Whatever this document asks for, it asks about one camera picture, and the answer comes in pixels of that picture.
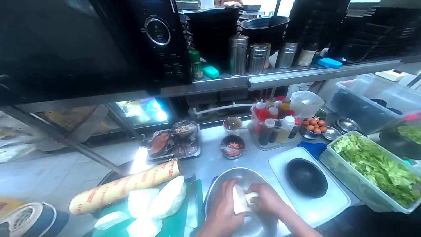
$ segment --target white cutting board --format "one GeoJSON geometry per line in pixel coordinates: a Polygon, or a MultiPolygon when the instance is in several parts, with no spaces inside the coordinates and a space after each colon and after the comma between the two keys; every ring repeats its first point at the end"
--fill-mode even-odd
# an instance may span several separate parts
{"type": "Polygon", "coordinates": [[[314,157],[303,147],[296,147],[288,151],[282,152],[269,159],[269,164],[273,172],[278,178],[285,193],[291,200],[297,213],[306,221],[311,227],[317,227],[335,216],[339,215],[351,204],[348,195],[342,188],[331,178],[326,168],[321,165],[314,157]],[[306,159],[323,172],[328,181],[328,190],[321,198],[310,198],[299,193],[289,182],[287,178],[287,165],[289,161],[295,158],[306,159]]]}

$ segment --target chopped lettuce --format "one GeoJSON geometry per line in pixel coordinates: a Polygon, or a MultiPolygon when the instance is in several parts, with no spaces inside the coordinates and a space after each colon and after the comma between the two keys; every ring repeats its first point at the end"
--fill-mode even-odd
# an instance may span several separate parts
{"type": "Polygon", "coordinates": [[[402,136],[421,144],[421,128],[414,126],[399,126],[397,130],[402,136]]]}
{"type": "Polygon", "coordinates": [[[342,137],[332,148],[353,168],[393,200],[408,208],[421,198],[414,188],[421,179],[405,166],[389,158],[377,144],[357,134],[342,137]]]}

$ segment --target sliced meat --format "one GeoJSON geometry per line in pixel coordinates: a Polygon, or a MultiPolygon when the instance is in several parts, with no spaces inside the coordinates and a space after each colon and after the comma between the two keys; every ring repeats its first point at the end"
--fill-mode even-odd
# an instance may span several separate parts
{"type": "Polygon", "coordinates": [[[164,148],[170,139],[169,133],[162,133],[156,136],[151,142],[151,148],[148,150],[149,154],[155,154],[164,148]]]}

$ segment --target stainless steel shaker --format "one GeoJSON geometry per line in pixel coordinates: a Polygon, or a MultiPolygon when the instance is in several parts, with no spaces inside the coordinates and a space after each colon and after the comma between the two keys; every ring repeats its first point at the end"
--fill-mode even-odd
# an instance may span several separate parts
{"type": "Polygon", "coordinates": [[[282,49],[278,52],[278,57],[276,58],[275,67],[276,68],[290,68],[295,57],[295,52],[297,52],[298,43],[294,42],[285,42],[282,49]]]}
{"type": "Polygon", "coordinates": [[[250,74],[260,74],[263,72],[266,53],[267,45],[265,44],[254,43],[249,45],[247,71],[250,74]]]}
{"type": "Polygon", "coordinates": [[[248,36],[234,35],[229,38],[229,73],[233,76],[245,74],[247,66],[248,36]]]}

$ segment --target green cutting board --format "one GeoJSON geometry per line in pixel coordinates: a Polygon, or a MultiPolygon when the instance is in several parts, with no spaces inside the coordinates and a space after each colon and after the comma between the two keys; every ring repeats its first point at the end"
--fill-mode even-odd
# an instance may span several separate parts
{"type": "MultiPolygon", "coordinates": [[[[187,206],[189,202],[189,194],[193,191],[191,187],[191,182],[186,182],[187,191],[186,191],[186,198],[184,199],[183,203],[181,204],[180,210],[176,212],[174,215],[169,216],[163,219],[163,226],[161,231],[156,237],[184,237],[184,228],[186,225],[186,217],[187,217],[187,206]]],[[[204,222],[204,215],[203,215],[203,194],[202,194],[202,182],[201,180],[196,180],[196,198],[197,198],[197,212],[198,212],[198,226],[202,226],[204,222]]],[[[130,216],[130,212],[128,210],[127,202],[123,202],[107,209],[104,209],[100,217],[103,217],[109,213],[121,211],[128,216],[130,216]]],[[[92,237],[129,237],[129,234],[126,228],[135,221],[135,218],[129,218],[123,222],[120,222],[108,229],[105,230],[98,230],[96,229],[92,237]]]]}

